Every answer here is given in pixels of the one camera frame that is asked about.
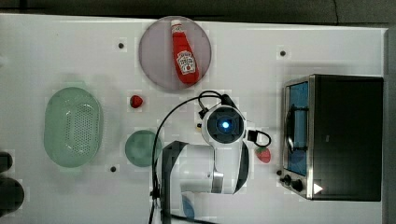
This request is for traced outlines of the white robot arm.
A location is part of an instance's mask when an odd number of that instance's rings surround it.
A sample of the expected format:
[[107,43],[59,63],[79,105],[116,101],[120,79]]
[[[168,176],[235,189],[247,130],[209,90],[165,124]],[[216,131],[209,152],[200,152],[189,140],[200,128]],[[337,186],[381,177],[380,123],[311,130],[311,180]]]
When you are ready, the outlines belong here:
[[160,166],[161,222],[183,210],[182,194],[235,194],[248,179],[249,155],[244,142],[246,120],[230,105],[205,113],[203,145],[174,141],[163,148]]

